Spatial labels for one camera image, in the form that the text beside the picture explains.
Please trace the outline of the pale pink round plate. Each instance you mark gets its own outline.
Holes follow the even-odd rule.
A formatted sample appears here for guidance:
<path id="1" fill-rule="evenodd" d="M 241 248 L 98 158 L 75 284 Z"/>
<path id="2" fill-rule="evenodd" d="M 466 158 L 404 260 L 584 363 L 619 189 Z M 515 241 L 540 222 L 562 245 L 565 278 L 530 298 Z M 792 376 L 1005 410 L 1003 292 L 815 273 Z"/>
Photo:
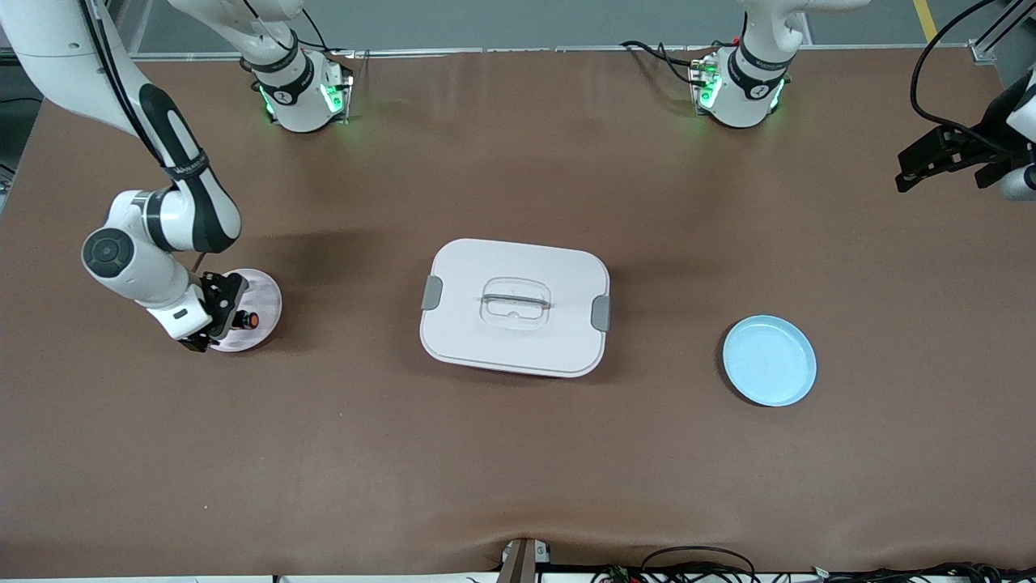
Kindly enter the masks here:
<path id="1" fill-rule="evenodd" d="M 261 322 L 255 330 L 230 331 L 218 346 L 211 348 L 222 353 L 241 353 L 261 346 L 274 334 L 274 329 L 282 315 L 282 294 L 274 276 L 262 272 L 262 270 L 229 270 L 222 275 L 230 273 L 240 273 L 247 279 L 248 289 L 244 291 L 240 308 L 258 313 Z M 212 321 L 211 324 L 221 325 L 226 324 L 226 322 L 231 324 L 231 321 Z"/>

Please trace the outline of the light blue round plate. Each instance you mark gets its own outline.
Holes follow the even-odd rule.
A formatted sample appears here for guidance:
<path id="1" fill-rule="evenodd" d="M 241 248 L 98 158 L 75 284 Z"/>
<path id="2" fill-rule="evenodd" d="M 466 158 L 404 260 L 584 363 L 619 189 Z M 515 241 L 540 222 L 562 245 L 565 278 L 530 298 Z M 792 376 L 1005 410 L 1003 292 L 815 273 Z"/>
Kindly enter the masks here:
<path id="1" fill-rule="evenodd" d="M 817 381 L 813 344 L 790 321 L 775 315 L 738 321 L 723 339 L 720 361 L 736 391 L 759 406 L 792 406 Z"/>

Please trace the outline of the white lidded box, grey latches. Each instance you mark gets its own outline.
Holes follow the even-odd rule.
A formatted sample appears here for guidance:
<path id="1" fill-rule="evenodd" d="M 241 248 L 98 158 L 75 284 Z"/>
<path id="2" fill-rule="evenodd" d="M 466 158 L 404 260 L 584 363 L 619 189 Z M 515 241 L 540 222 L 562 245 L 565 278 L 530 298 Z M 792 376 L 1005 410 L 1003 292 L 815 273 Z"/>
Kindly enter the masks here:
<path id="1" fill-rule="evenodd" d="M 597 256 L 466 237 L 433 258 L 419 339 L 441 362 L 574 379 L 602 361 L 610 311 Z"/>

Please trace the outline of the metal table edge clamp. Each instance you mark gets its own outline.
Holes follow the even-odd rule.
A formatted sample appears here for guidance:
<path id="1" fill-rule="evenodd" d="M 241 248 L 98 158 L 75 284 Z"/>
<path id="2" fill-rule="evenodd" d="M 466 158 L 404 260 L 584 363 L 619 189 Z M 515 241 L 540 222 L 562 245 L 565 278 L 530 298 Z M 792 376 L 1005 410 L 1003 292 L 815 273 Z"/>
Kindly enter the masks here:
<path id="1" fill-rule="evenodd" d="M 502 558 L 495 583 L 543 583 L 540 567 L 551 564 L 550 546 L 544 540 L 511 540 L 503 547 Z"/>

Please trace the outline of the aluminium frame rail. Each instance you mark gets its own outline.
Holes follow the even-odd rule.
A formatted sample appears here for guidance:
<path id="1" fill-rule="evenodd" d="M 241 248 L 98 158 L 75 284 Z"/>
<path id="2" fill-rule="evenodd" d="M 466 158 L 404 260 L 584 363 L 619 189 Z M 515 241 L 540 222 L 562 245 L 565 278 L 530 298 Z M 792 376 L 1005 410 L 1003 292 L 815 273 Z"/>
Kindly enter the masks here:
<path id="1" fill-rule="evenodd" d="M 994 4 L 1003 3 L 992 22 L 987 25 L 979 36 L 970 38 L 968 48 L 974 63 L 978 66 L 989 66 L 996 62 L 996 45 L 1007 37 L 1010 32 L 1021 26 L 1028 19 L 1036 18 L 1036 0 L 994 0 Z"/>

